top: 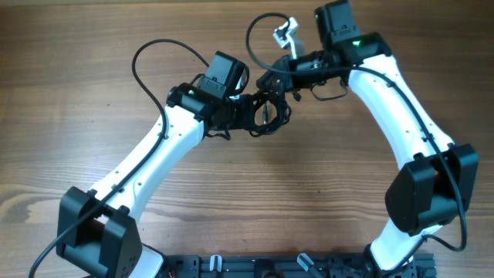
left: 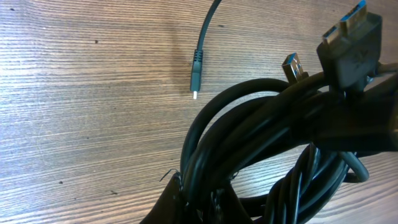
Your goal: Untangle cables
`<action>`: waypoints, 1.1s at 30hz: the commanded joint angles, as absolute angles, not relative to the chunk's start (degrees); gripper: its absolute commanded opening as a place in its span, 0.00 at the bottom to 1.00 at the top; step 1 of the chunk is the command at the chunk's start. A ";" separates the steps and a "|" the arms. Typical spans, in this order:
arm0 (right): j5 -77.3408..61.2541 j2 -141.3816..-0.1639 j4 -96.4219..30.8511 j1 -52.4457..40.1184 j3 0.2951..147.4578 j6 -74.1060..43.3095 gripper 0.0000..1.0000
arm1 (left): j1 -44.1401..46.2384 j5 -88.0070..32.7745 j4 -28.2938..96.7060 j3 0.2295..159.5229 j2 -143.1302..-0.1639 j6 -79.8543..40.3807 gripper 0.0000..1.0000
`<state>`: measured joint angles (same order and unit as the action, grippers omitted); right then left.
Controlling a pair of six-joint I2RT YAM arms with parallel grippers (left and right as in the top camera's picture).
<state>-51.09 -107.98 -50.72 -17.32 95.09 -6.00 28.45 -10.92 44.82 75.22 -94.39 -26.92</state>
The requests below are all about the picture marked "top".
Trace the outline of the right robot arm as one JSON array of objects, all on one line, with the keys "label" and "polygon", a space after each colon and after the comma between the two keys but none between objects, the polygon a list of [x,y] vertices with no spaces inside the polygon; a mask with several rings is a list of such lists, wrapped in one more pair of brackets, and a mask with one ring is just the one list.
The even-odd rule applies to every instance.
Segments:
[{"label": "right robot arm", "polygon": [[423,277],[417,251],[437,231],[458,220],[462,251],[467,243],[469,208],[479,157],[468,144],[459,146],[428,116],[398,69],[390,46],[376,33],[363,34],[350,4],[334,1],[314,12],[322,49],[306,53],[290,16],[273,36],[287,55],[266,67],[258,87],[278,93],[313,89],[332,78],[366,105],[387,138],[398,175],[385,195],[389,219],[367,246],[359,266],[343,263],[362,277]]}]

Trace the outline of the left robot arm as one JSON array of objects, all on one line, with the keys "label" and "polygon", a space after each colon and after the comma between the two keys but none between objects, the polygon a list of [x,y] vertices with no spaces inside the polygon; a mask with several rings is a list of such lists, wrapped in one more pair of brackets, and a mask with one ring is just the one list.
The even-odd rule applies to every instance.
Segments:
[{"label": "left robot arm", "polygon": [[173,87],[155,125],[112,173],[62,197],[56,254],[92,277],[162,276],[167,258],[142,243],[137,224],[151,196],[192,148],[205,137],[242,128],[248,79],[243,62],[217,52],[195,83]]}]

